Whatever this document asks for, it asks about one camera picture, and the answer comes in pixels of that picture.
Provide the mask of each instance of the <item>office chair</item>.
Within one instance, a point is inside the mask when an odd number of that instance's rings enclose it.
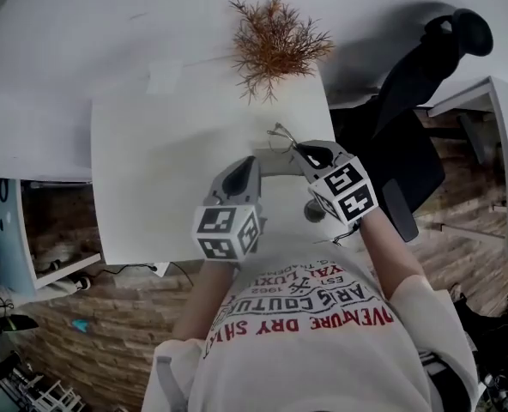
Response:
[[[469,9],[458,9],[426,24],[420,44],[395,65],[377,96],[355,108],[330,110],[336,141],[359,156],[380,207],[405,241],[418,235],[412,213],[445,179],[413,108],[431,99],[466,53],[484,57],[492,49],[487,23]]]

